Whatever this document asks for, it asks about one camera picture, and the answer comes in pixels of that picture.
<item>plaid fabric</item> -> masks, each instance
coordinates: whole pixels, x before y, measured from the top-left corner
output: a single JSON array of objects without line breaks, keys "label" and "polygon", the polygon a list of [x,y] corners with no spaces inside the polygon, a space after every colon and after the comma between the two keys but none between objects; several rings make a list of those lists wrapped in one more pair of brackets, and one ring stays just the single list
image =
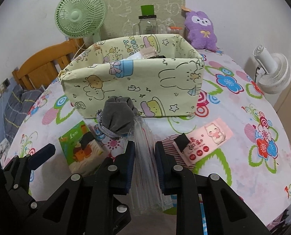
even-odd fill
[{"label": "plaid fabric", "polygon": [[24,91],[21,85],[17,85],[12,91],[5,111],[4,111],[4,130],[5,138],[12,144],[13,139],[27,116],[30,108],[39,96],[44,92],[44,88]]}]

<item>fabric storage basket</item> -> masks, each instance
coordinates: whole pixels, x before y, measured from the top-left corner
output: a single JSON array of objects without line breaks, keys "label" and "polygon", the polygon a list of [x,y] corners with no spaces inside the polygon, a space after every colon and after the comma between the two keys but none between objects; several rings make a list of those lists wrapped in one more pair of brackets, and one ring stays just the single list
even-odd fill
[{"label": "fabric storage basket", "polygon": [[[149,46],[166,58],[121,61]],[[141,116],[182,116],[195,111],[203,72],[201,55],[182,36],[138,35],[93,44],[59,81],[84,118],[94,118],[110,96],[130,97]]]}]

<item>floor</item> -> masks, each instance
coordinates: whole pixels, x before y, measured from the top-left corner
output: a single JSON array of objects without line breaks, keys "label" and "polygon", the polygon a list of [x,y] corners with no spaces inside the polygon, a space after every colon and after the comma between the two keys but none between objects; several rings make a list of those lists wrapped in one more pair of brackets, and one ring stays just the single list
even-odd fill
[{"label": "floor", "polygon": [[[131,208],[129,196],[116,196],[121,202]],[[118,235],[173,235],[176,234],[176,215],[156,213],[134,217]]]}]

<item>wall socket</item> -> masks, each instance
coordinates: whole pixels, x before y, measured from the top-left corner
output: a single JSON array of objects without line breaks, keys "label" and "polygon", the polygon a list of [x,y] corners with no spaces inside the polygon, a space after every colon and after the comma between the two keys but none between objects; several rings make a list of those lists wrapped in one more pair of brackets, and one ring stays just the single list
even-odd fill
[{"label": "wall socket", "polygon": [[0,94],[2,94],[9,85],[10,81],[8,79],[4,80],[3,83],[0,85]]}]

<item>yellow bow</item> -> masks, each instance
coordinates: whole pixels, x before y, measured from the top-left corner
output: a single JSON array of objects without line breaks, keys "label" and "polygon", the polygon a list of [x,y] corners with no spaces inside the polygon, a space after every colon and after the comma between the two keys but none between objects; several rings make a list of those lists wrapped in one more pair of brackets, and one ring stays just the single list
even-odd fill
[{"label": "yellow bow", "polygon": [[209,35],[211,34],[209,31],[203,31],[203,30],[201,30],[200,33],[203,33],[204,34],[204,38],[205,37],[209,38]]}]

